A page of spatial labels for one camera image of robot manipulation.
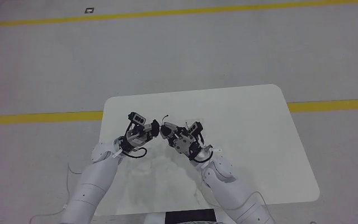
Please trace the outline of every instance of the robot forearm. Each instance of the robot forearm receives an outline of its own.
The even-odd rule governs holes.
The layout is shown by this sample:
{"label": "robot forearm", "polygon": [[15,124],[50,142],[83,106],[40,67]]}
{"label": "robot forearm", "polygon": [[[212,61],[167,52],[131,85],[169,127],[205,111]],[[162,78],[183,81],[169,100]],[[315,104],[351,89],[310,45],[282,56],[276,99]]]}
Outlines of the robot forearm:
{"label": "robot forearm", "polygon": [[159,134],[156,120],[145,125],[146,119],[135,112],[130,113],[128,119],[130,124],[124,136],[110,143],[98,143],[93,149],[94,163],[82,173],[60,223],[89,224],[98,204],[110,188],[122,159],[126,156],[142,157],[134,157],[129,153]]}
{"label": "robot forearm", "polygon": [[231,164],[213,156],[202,170],[203,181],[210,187],[215,199],[226,214],[236,223],[274,224],[273,219],[261,205],[253,189],[232,175]]}
{"label": "robot forearm", "polygon": [[91,164],[82,172],[60,223],[89,224],[103,196],[117,173],[121,157],[108,158]]}

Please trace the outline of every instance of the floor marking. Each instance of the floor marking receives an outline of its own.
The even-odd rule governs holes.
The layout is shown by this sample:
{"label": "floor marking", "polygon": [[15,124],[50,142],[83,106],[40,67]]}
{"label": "floor marking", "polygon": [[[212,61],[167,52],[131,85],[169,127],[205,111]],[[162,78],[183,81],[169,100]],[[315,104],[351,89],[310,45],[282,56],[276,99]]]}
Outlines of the floor marking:
{"label": "floor marking", "polygon": [[125,19],[125,18],[175,16],[175,15],[218,13],[218,12],[275,10],[275,9],[281,9],[281,8],[332,6],[332,5],[337,5],[337,4],[355,4],[355,3],[358,3],[358,0],[321,0],[321,1],[307,1],[307,2],[284,2],[284,3],[273,3],[273,4],[255,4],[255,5],[248,5],[248,6],[224,6],[224,7],[213,7],[213,8],[191,8],[191,9],[185,9],[185,10],[134,12],[134,13],[121,13],[121,14],[95,15],[95,16],[81,16],[81,17],[67,17],[67,18],[45,18],[45,19],[39,19],[39,20],[0,21],[0,26],[23,26],[23,25],[38,25],[38,24],[57,24],[57,23],[64,23],[64,22],[86,22],[86,21],[97,21],[97,20],[119,20],[119,19]]}
{"label": "floor marking", "polygon": [[[358,110],[358,100],[289,102],[291,113]],[[88,122],[102,120],[103,111],[83,111],[48,114],[0,115],[1,124],[26,124],[47,122]]]}

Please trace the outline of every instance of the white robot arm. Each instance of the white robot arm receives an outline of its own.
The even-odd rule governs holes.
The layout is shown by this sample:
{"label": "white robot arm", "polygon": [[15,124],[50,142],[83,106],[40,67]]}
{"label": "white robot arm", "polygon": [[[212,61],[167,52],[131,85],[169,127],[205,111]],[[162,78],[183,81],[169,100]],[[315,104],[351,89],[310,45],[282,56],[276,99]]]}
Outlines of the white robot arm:
{"label": "white robot arm", "polygon": [[110,188],[117,173],[117,167],[124,157],[141,158],[129,153],[136,151],[153,137],[159,135],[159,123],[153,120],[145,125],[145,118],[132,112],[128,115],[130,124],[124,136],[112,143],[99,143],[92,151],[93,164],[89,165],[79,179],[60,223],[89,224],[102,198]]}
{"label": "white robot arm", "polygon": [[161,136],[178,153],[189,158],[222,209],[237,224],[274,224],[271,215],[254,195],[259,192],[234,177],[232,164],[222,156],[216,156],[211,145],[204,146],[202,130],[200,122],[195,122],[188,130],[165,122],[161,126]]}

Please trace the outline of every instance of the tabletop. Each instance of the tabletop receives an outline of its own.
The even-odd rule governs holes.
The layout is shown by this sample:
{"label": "tabletop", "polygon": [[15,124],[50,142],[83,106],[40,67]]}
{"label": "tabletop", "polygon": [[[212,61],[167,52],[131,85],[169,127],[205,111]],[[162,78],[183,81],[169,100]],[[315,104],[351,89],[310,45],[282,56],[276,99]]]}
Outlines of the tabletop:
{"label": "tabletop", "polygon": [[[105,103],[100,141],[125,133],[128,114],[184,127],[202,122],[206,144],[221,153],[267,204],[316,200],[319,188],[284,96],[259,85],[112,97]],[[125,158],[96,216],[215,208],[210,189],[184,155],[160,136],[144,158]]]}

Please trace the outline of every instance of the cable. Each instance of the cable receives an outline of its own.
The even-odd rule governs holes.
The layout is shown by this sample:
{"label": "cable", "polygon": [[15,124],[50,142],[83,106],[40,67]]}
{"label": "cable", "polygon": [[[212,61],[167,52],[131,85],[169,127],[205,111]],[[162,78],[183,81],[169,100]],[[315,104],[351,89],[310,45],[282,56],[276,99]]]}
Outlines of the cable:
{"label": "cable", "polygon": [[130,157],[130,158],[142,158],[142,157],[146,156],[148,150],[146,148],[144,148],[144,147],[141,147],[141,148],[138,149],[138,151],[141,150],[141,149],[145,150],[144,154],[141,155],[141,156],[131,156],[130,154],[125,153],[124,151],[122,151],[122,153],[125,154],[126,156]]}
{"label": "cable", "polygon": [[[68,203],[69,203],[69,200],[70,200],[70,194],[69,194],[69,189],[68,189],[68,174],[69,174],[69,172],[71,172],[72,174],[81,174],[81,172],[73,172],[73,171],[71,170],[71,168],[69,167],[69,163],[67,163],[67,174],[66,174],[67,202],[66,202],[66,204],[68,204]],[[54,216],[54,215],[56,215],[56,214],[60,214],[60,213],[63,212],[64,210],[65,210],[65,207],[63,207],[63,208],[61,209],[61,211],[55,212],[55,213],[51,213],[51,214],[36,214],[36,215],[34,215],[34,216],[32,216],[32,217],[30,218],[29,224],[31,224],[32,219],[34,219],[35,217]]]}
{"label": "cable", "polygon": [[206,159],[204,159],[202,161],[196,160],[195,158],[193,158],[192,160],[194,162],[197,162],[198,164],[203,164],[204,162],[208,162],[212,158],[213,153],[214,153],[213,150],[211,150],[211,154],[210,154],[209,158],[206,158]]}
{"label": "cable", "polygon": [[68,170],[72,173],[72,174],[82,174],[81,172],[73,172],[72,170],[71,170],[71,167],[69,167],[69,163],[67,163],[67,165],[68,165]]}
{"label": "cable", "polygon": [[[169,114],[165,115],[164,118],[166,118],[167,116],[169,116]],[[163,125],[164,118],[162,119],[162,125]]]}

